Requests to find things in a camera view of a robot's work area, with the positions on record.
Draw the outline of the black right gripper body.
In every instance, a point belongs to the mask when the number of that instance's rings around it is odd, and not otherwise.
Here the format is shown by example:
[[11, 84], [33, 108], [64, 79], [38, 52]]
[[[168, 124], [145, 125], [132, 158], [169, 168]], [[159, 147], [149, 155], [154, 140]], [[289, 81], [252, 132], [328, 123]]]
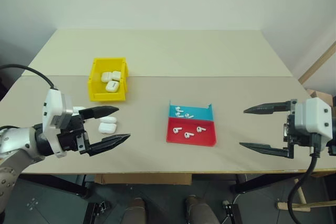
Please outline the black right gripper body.
[[295, 145], [312, 147], [311, 134], [307, 131], [303, 120], [303, 103], [299, 103], [297, 99], [290, 100], [289, 111], [290, 114], [283, 127], [284, 142], [287, 142], [288, 147]]

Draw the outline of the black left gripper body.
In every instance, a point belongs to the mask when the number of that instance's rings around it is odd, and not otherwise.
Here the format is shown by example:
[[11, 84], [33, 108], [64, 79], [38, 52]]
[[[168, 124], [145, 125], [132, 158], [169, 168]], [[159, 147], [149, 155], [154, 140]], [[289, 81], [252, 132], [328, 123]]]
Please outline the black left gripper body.
[[79, 110], [78, 114], [72, 115], [64, 129], [57, 134], [57, 139], [63, 151], [79, 151], [80, 154], [89, 150], [89, 138], [84, 123], [91, 117], [91, 109]]

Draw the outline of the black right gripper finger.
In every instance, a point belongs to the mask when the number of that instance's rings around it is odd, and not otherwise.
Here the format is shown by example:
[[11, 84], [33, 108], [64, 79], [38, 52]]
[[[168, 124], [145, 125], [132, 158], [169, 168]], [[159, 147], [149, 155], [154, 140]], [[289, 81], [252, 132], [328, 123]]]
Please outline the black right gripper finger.
[[275, 112], [286, 112], [291, 109], [291, 101], [264, 103], [252, 106], [244, 110], [247, 114], [273, 114]]
[[272, 155], [272, 156], [280, 156], [280, 157], [285, 157], [285, 158], [294, 158], [294, 150], [293, 147], [289, 148], [273, 148], [270, 145], [267, 144], [258, 144], [258, 143], [245, 143], [245, 142], [240, 142], [239, 143], [241, 146], [246, 147], [250, 150], [266, 154], [266, 155]]

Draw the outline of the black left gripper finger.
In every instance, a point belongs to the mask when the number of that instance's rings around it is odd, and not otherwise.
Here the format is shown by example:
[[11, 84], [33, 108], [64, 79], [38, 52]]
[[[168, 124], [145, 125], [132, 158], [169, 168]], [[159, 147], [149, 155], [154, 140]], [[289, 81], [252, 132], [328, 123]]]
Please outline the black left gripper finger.
[[102, 117], [106, 117], [117, 111], [119, 111], [119, 108], [106, 105], [106, 106], [96, 106], [92, 108], [79, 110], [78, 113], [83, 120], [87, 120], [91, 118], [99, 119]]
[[87, 153], [89, 156], [94, 156], [103, 152], [107, 152], [124, 143], [130, 136], [131, 134], [117, 134], [105, 137], [98, 143], [90, 144], [85, 153]]

